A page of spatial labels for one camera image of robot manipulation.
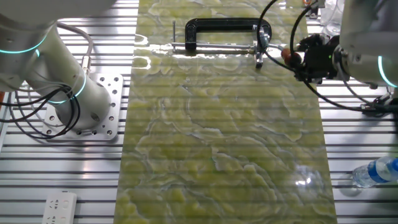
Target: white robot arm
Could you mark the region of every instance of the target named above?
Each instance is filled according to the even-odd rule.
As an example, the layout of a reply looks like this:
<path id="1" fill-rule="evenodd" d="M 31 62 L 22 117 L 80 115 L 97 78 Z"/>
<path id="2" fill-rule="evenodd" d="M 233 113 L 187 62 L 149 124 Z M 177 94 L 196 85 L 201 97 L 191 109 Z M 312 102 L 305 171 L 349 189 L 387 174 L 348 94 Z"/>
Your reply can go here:
<path id="1" fill-rule="evenodd" d="M 111 105 L 109 92 L 94 82 L 69 52 L 57 32 L 56 21 L 65 17 L 93 16 L 116 0 L 0 0 L 0 91 L 14 91 L 23 81 L 44 96 L 64 83 L 80 105 L 75 130 L 98 126 Z M 64 92 L 51 98 L 63 124 L 71 117 L 70 97 Z"/>

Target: marble surface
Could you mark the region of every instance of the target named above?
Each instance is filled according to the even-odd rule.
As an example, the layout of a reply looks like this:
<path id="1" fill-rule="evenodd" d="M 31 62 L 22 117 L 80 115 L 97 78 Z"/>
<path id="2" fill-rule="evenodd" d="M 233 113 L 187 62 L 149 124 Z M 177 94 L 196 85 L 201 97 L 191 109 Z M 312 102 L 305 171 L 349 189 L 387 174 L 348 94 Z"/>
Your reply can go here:
<path id="1" fill-rule="evenodd" d="M 301 3 L 267 14 L 272 43 L 289 42 Z M 266 4 L 140 1 L 115 223 L 336 223 L 316 96 L 249 54 L 172 52 L 173 20 L 183 42 L 192 18 L 258 17 Z"/>

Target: metal base plate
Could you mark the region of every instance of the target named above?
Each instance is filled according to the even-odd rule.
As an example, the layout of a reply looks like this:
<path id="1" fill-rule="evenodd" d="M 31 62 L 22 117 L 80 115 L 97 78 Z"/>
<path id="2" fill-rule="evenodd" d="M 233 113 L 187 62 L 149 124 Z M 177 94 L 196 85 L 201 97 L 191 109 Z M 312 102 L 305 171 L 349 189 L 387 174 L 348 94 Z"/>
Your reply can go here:
<path id="1" fill-rule="evenodd" d="M 118 135 L 119 126 L 119 114 L 121 107 L 122 89 L 123 89 L 123 76 L 120 74 L 90 74 L 90 78 L 103 85 L 108 91 L 111 97 L 111 105 L 109 106 L 109 113 L 99 125 L 92 129 L 87 130 L 71 130 L 63 136 L 58 136 L 53 139 L 47 140 L 48 142 L 105 142 L 112 141 Z M 48 105 L 47 112 L 45 114 L 45 121 L 49 124 L 62 124 L 58 119 L 55 108 Z M 59 133 L 64 126 L 51 127 L 44 124 L 43 133 Z"/>

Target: power outlet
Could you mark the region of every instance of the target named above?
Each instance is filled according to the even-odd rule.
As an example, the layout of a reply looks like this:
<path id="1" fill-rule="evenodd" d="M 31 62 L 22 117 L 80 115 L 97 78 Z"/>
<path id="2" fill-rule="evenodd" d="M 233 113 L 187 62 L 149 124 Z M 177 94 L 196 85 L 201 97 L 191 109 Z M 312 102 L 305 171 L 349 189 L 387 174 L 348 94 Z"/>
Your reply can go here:
<path id="1" fill-rule="evenodd" d="M 77 195 L 58 192 L 49 195 L 45 203 L 42 224 L 73 224 Z"/>

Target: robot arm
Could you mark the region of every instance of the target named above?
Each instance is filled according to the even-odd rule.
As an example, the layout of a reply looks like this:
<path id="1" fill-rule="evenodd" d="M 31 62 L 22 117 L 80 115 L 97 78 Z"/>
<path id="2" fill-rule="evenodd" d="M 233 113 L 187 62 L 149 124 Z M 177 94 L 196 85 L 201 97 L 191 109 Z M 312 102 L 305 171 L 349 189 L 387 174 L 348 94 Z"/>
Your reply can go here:
<path id="1" fill-rule="evenodd" d="M 26 79 L 35 50 L 58 19 L 98 14 L 115 1 L 0 0 L 0 91 L 13 91 Z"/>
<path id="2" fill-rule="evenodd" d="M 329 41 L 313 35 L 300 42 L 305 52 L 303 67 L 311 82 L 322 78 L 341 79 L 345 75 L 371 87 L 398 85 L 398 1 L 346 0 L 340 36 Z"/>

